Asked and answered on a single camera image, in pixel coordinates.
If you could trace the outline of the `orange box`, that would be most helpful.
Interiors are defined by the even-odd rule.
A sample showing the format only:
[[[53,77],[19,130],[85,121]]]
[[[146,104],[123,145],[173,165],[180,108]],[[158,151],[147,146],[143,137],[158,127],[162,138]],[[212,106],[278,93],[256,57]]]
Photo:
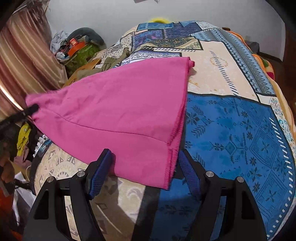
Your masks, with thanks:
[[[68,55],[72,57],[78,50],[82,49],[86,45],[85,41],[78,42],[75,38],[70,40],[70,50]]]

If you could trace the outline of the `grey neck pillow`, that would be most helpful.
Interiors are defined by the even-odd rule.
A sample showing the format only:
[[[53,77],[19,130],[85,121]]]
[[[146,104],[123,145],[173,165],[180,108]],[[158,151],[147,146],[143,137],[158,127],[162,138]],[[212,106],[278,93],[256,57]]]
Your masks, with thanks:
[[[86,43],[93,43],[98,46],[103,46],[105,44],[104,40],[98,33],[96,33],[93,29],[84,27],[84,28],[78,28],[75,31],[73,31],[66,39],[67,42],[70,42],[71,39],[79,40],[81,38],[85,38]]]

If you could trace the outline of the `striped brown curtain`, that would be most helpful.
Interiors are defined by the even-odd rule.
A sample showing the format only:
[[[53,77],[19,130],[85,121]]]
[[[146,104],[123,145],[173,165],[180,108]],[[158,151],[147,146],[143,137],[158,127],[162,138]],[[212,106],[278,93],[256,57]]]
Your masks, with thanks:
[[[65,67],[50,50],[49,1],[26,1],[1,29],[1,119],[26,107],[29,94],[60,89]]]

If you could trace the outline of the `yellow headboard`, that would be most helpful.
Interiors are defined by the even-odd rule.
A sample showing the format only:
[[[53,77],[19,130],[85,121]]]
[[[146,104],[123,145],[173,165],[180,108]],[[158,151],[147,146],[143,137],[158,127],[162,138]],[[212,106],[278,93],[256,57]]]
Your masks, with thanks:
[[[160,23],[160,24],[169,24],[170,21],[168,19],[162,17],[156,17],[149,20],[150,23]]]

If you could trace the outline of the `blue patchwork bedspread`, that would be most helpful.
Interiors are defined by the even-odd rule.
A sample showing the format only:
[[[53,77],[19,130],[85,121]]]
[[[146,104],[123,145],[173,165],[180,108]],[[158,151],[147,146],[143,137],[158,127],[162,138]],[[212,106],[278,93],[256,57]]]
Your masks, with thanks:
[[[97,73],[150,58],[194,61],[178,155],[187,150],[195,162],[220,178],[243,177],[259,208],[267,240],[295,240],[295,135],[278,97],[252,88],[222,30],[204,21],[141,23],[97,54],[102,63]],[[49,140],[32,167],[36,195],[48,177],[71,178],[90,164]],[[112,159],[100,193],[90,201],[104,240],[186,240],[200,202],[189,190],[178,156],[168,189],[112,174],[113,153]],[[64,198],[72,240],[81,240],[71,199]],[[223,196],[210,240],[217,240],[225,204]]]

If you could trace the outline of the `white crumpled cloth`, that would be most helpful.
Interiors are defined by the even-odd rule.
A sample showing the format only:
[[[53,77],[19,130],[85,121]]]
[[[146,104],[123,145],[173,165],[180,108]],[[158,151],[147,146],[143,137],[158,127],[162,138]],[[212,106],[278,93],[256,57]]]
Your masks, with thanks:
[[[56,53],[58,52],[58,50],[60,49],[61,47],[61,43],[64,41],[64,40],[67,40],[69,34],[65,31],[60,31],[58,33],[56,33],[52,40],[51,40],[51,43],[50,43],[50,50],[52,53]]]

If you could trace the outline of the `pink pants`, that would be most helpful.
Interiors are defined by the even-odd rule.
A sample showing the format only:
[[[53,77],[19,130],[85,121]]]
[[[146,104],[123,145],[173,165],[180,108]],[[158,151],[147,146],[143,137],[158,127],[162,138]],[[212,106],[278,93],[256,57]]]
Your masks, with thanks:
[[[89,164],[109,149],[112,174],[168,189],[194,65],[189,57],[141,60],[31,94],[26,104],[39,106],[35,125],[76,159]]]

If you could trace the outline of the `wooden lap desk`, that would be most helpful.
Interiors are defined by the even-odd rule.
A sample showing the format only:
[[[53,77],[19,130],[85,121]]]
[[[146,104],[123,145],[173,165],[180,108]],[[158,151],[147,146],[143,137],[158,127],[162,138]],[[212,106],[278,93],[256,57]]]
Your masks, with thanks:
[[[101,59],[94,59],[91,62],[79,67],[77,70],[74,71],[74,73],[70,76],[70,78],[65,82],[63,87],[69,86],[73,84],[74,82],[80,80],[83,78],[86,73],[89,73],[90,70],[94,69],[97,64],[101,63]]]

